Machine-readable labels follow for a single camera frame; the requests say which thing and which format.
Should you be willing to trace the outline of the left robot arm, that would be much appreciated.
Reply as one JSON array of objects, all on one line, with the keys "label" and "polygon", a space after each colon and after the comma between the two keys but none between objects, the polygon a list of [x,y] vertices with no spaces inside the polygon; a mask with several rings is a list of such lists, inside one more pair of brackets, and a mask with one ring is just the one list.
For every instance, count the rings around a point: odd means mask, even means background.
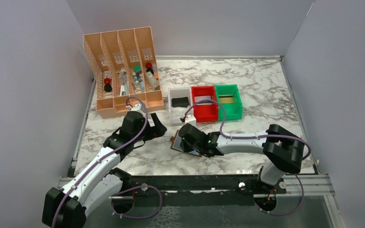
[{"label": "left robot arm", "polygon": [[115,193],[125,195],[130,181],[111,170],[133,149],[135,143],[162,137],[167,128],[156,113],[127,112],[122,125],[107,137],[96,158],[73,180],[61,188],[51,188],[45,195],[42,223],[51,228],[82,228],[89,214]]}]

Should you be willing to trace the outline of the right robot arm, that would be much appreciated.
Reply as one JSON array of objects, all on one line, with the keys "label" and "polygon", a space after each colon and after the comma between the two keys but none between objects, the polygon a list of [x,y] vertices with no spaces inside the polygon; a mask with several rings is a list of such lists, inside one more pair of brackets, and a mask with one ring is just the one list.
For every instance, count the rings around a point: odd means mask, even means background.
[{"label": "right robot arm", "polygon": [[307,155],[308,144],[277,124],[271,124],[262,133],[205,133],[187,123],[178,132],[180,147],[184,152],[195,151],[205,157],[224,156],[232,153],[264,154],[269,162],[261,169],[255,187],[267,193],[284,175],[299,174]]}]

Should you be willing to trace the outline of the red plastic bin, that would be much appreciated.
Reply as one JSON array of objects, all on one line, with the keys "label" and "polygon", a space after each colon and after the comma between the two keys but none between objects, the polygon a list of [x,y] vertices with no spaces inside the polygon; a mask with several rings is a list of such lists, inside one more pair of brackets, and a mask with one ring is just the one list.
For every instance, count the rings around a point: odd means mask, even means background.
[{"label": "red plastic bin", "polygon": [[[192,98],[195,96],[210,95],[211,99],[216,101],[216,92],[214,86],[193,86]],[[193,108],[193,114],[198,123],[201,122],[215,122],[218,120],[219,107],[217,104],[207,102],[198,104]]]}]

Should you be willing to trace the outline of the white plastic bin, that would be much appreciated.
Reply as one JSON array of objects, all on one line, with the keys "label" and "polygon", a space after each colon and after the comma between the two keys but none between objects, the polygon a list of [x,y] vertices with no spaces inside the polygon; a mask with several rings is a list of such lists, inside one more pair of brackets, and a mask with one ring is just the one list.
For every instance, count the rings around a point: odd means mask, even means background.
[{"label": "white plastic bin", "polygon": [[[178,97],[188,97],[190,100],[190,105],[188,107],[171,107],[171,99]],[[169,108],[169,122],[172,126],[181,125],[180,120],[184,113],[189,107],[193,105],[192,101],[192,90],[191,87],[178,87],[168,89],[168,108]]]}]

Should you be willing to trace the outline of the orange desk organizer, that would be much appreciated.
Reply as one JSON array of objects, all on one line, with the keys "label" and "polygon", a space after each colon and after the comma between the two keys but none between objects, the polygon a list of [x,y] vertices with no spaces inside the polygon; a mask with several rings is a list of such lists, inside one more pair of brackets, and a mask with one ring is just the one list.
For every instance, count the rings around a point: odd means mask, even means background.
[{"label": "orange desk organizer", "polygon": [[[96,110],[103,118],[125,115],[127,98],[136,96],[149,111],[164,109],[162,91],[154,91],[145,76],[160,82],[151,27],[85,34],[83,46],[96,79]],[[112,92],[104,91],[104,79]]]}]

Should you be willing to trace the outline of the green plastic bin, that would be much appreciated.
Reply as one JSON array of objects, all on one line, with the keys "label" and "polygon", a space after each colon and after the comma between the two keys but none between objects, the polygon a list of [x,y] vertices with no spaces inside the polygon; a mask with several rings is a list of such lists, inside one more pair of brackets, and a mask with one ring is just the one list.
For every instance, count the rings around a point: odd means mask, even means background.
[{"label": "green plastic bin", "polygon": [[217,101],[220,103],[226,113],[226,121],[235,121],[242,118],[243,105],[240,98],[240,92],[236,84],[232,85],[215,85]]}]

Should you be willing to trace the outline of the brown leather card holder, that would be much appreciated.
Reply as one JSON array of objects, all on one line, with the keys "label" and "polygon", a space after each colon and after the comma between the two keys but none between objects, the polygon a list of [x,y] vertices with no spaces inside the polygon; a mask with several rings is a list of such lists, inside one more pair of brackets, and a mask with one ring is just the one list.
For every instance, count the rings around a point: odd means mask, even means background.
[{"label": "brown leather card holder", "polygon": [[197,151],[185,152],[183,147],[181,146],[182,139],[178,135],[178,133],[179,133],[179,130],[177,130],[175,135],[170,138],[170,142],[171,142],[170,149],[178,151],[178,152],[183,152],[183,153],[186,153],[186,154],[190,154],[192,156],[202,157],[202,155],[199,154]]}]

